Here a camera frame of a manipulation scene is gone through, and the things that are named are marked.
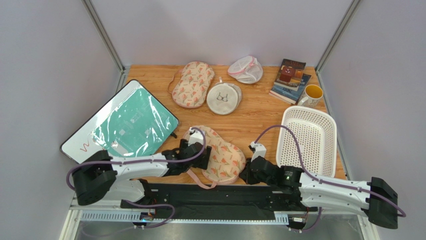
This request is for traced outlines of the floral mesh laundry bag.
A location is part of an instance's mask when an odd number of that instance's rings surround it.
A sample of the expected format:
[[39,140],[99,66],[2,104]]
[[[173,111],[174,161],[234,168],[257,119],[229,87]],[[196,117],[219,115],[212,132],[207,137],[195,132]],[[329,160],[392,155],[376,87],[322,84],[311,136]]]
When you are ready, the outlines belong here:
[[217,185],[233,184],[246,166],[243,152],[236,145],[220,137],[212,128],[204,125],[197,125],[196,128],[204,132],[206,144],[211,147],[207,169],[201,171],[203,176],[211,181],[211,185],[202,183],[192,170],[188,170],[187,174],[199,187],[206,190],[213,189]]
[[199,108],[207,98],[207,92],[215,72],[202,61],[187,63],[180,71],[180,79],[174,89],[169,91],[172,100],[180,107]]

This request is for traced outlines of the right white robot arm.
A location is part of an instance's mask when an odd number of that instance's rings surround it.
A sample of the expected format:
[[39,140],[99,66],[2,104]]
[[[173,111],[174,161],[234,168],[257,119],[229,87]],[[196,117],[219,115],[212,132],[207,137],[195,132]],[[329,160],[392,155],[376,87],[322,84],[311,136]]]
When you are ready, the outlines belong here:
[[325,177],[295,166],[277,166],[263,157],[246,161],[239,174],[246,184],[265,183],[306,208],[333,209],[368,218],[376,226],[398,228],[398,194],[379,177],[350,181]]

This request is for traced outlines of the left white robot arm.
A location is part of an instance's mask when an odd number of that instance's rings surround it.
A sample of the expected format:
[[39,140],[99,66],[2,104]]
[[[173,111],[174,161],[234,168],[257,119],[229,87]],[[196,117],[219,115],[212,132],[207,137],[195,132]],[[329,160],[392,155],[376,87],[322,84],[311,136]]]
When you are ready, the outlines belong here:
[[72,168],[66,179],[73,181],[69,187],[80,206],[102,200],[137,202],[148,193],[143,177],[178,176],[190,168],[206,170],[211,152],[211,146],[185,139],[178,148],[139,158],[112,157],[100,150]]

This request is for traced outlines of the teal sheet in plastic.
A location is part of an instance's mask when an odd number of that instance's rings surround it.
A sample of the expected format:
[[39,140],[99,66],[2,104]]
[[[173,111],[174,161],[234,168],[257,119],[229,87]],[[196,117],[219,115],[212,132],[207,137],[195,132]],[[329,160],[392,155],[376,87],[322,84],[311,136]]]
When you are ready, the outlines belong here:
[[178,125],[174,114],[147,89],[139,87],[113,108],[91,137],[111,156],[150,156]]

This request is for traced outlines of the round white mesh bag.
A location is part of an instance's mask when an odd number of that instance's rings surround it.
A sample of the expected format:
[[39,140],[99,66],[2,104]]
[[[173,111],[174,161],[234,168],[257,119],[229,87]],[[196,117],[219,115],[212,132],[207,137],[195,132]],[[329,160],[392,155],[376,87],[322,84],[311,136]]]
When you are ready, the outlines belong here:
[[219,77],[219,82],[209,90],[206,103],[214,114],[225,116],[237,109],[242,97],[242,90],[239,86],[224,82],[222,77]]

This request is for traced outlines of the white perforated plastic basket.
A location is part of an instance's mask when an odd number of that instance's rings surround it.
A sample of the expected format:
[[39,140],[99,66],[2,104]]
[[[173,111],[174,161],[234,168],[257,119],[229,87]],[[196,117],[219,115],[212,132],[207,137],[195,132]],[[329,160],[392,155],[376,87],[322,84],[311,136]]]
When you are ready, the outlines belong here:
[[[293,132],[305,168],[321,176],[335,177],[337,164],[337,127],[327,113],[304,106],[291,106],[282,116],[281,125]],[[281,128],[276,148],[276,164],[301,167],[296,143]]]

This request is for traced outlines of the bottom blue book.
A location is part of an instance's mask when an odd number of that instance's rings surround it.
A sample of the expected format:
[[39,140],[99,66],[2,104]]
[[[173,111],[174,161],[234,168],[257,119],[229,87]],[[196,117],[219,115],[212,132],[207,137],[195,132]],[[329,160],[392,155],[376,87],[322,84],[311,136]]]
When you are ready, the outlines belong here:
[[283,86],[276,86],[274,85],[271,90],[269,91],[269,95],[272,97],[275,97],[279,100],[282,100],[288,104],[296,104],[296,102],[301,97],[302,93],[304,92],[306,86],[308,85],[308,82],[311,79],[311,75],[304,74],[302,76],[302,81],[299,84],[297,90],[289,89],[287,87]]

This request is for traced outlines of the white yellow-inside mug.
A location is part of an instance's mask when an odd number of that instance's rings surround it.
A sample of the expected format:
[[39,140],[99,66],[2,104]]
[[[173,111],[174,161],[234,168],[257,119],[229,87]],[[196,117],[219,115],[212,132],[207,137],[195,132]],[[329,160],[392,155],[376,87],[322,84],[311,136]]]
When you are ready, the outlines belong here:
[[305,87],[296,105],[314,108],[318,105],[323,96],[324,92],[320,86],[309,84]]

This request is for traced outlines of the top book dark cover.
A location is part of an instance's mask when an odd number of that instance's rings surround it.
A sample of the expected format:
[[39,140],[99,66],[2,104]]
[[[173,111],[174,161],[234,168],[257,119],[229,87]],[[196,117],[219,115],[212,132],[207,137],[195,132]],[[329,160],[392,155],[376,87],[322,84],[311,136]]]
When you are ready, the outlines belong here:
[[284,58],[275,77],[274,84],[290,90],[298,90],[306,63]]

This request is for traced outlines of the white pink-trimmed mesh bag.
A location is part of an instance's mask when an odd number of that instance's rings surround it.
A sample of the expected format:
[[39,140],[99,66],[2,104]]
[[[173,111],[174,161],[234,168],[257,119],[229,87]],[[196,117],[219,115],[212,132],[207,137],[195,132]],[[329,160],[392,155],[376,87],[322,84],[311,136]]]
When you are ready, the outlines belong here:
[[264,71],[257,58],[248,55],[230,65],[227,73],[240,83],[255,84],[263,77]]

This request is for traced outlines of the white drawing board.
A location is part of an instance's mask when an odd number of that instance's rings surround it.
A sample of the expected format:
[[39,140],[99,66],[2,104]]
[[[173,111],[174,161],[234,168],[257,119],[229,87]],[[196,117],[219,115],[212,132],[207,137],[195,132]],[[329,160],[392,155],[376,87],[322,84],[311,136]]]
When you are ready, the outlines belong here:
[[140,87],[144,87],[146,89],[146,87],[137,80],[131,80],[128,82],[100,110],[98,110],[73,135],[71,135],[61,145],[60,150],[78,164],[83,163],[94,153],[105,150],[94,142],[92,139],[92,132],[109,116],[109,114],[113,111],[113,108],[122,103],[125,98],[132,93],[132,91],[137,90]]

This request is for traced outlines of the aluminium frame rail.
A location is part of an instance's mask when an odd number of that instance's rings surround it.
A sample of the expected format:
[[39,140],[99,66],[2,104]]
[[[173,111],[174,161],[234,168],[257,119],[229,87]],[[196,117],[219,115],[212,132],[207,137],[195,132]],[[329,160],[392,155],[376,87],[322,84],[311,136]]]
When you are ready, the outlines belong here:
[[119,201],[71,205],[63,240],[376,240],[372,225],[347,212],[274,212],[272,220],[156,218]]

